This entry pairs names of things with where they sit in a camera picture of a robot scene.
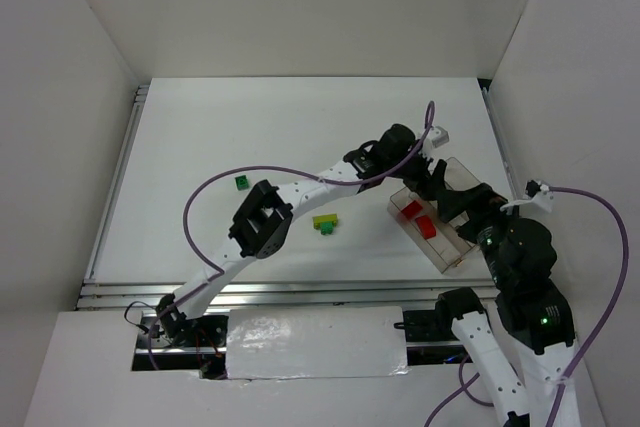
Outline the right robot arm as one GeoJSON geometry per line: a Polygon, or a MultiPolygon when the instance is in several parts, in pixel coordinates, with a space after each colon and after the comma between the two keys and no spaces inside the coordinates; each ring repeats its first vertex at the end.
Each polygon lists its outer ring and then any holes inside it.
{"type": "Polygon", "coordinates": [[[442,188],[438,217],[466,214],[459,237],[477,245],[498,290],[496,307],[518,353],[516,375],[494,337],[485,308],[470,288],[441,294],[439,327],[462,342],[491,397],[501,426],[578,426],[575,388],[567,368],[577,352],[573,315],[551,279],[557,261],[550,231],[520,215],[524,205],[551,211],[552,189],[537,181],[523,199],[509,202],[490,186],[465,191],[442,188]]]}

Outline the red lego brick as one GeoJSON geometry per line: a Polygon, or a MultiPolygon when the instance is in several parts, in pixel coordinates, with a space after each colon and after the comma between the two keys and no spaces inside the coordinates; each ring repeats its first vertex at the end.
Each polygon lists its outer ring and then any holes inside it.
{"type": "Polygon", "coordinates": [[[401,210],[401,213],[407,220],[412,220],[422,211],[423,206],[417,201],[412,201],[401,210]]]}

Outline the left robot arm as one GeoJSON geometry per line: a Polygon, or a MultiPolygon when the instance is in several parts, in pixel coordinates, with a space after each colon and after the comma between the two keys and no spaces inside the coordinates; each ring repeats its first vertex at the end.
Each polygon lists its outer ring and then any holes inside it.
{"type": "Polygon", "coordinates": [[[408,127],[394,124],[380,139],[348,152],[319,174],[274,166],[274,171],[288,172],[300,179],[280,186],[267,180],[256,183],[233,215],[227,238],[212,257],[198,248],[189,230],[190,208],[215,180],[205,181],[187,200],[182,216],[186,240],[205,263],[205,270],[162,297],[156,307],[162,329],[172,344],[194,341],[198,320],[211,300],[248,265],[277,253],[284,246],[291,224],[299,217],[334,200],[374,188],[388,177],[426,179],[431,151],[448,141],[449,134],[442,127],[431,126],[416,138],[408,127]]]}

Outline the small green square lego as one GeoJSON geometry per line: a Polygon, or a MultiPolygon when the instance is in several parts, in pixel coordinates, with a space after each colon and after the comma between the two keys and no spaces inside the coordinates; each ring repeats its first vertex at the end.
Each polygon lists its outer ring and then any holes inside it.
{"type": "Polygon", "coordinates": [[[244,191],[250,188],[250,182],[246,175],[236,176],[234,182],[238,191],[244,191]]]}

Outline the yellow-green long lego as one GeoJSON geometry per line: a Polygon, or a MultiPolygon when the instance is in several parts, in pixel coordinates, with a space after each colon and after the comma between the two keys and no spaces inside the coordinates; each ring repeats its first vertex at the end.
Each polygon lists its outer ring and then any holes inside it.
{"type": "Polygon", "coordinates": [[[313,228],[316,230],[322,229],[324,224],[330,224],[332,227],[338,225],[339,219],[336,214],[324,214],[312,217],[313,228]]]}

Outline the red lego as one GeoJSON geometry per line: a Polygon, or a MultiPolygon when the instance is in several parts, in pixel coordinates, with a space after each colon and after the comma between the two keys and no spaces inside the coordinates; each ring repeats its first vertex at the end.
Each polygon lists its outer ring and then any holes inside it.
{"type": "Polygon", "coordinates": [[[415,223],[423,239],[428,240],[437,235],[437,229],[431,218],[427,215],[417,217],[415,223]]]}

